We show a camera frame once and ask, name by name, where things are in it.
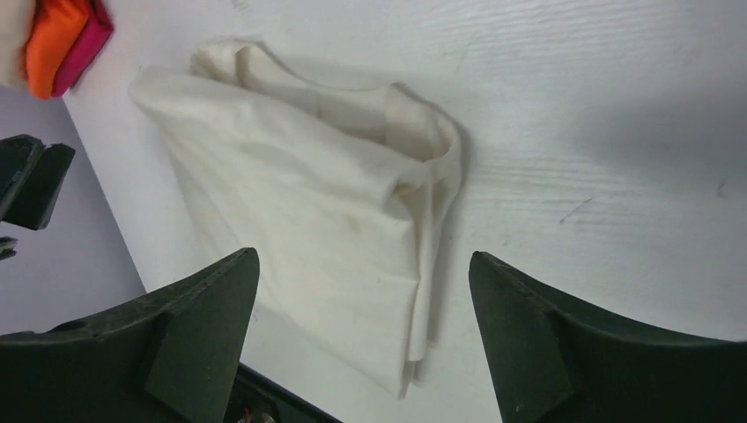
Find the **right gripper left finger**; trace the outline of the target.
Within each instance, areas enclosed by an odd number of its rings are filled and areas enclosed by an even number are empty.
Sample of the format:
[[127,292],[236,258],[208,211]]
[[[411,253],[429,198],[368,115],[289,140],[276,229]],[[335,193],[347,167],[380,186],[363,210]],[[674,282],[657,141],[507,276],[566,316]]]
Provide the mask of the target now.
[[114,308],[2,336],[2,421],[221,421],[259,273],[240,249]]

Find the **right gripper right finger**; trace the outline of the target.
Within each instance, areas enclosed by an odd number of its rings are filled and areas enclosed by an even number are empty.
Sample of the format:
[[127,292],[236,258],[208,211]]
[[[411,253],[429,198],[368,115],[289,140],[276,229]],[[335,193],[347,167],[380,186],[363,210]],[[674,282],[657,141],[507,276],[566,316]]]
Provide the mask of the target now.
[[485,252],[469,284],[505,422],[743,422],[746,344],[666,330]]

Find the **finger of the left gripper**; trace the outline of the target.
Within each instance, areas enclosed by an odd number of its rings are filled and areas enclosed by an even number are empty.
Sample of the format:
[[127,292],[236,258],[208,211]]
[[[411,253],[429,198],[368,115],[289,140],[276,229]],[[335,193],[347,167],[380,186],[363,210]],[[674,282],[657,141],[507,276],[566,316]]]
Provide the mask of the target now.
[[38,231],[51,220],[76,151],[21,134],[1,140],[1,220]]

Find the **cream white t shirt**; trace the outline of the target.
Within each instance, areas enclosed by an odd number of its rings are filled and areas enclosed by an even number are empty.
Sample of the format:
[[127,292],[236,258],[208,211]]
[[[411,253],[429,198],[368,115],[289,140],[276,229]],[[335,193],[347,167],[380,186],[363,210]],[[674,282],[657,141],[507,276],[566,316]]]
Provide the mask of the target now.
[[257,250],[256,299],[403,398],[425,357],[462,137],[400,85],[342,89],[263,45],[200,45],[129,96],[161,133],[204,251]]

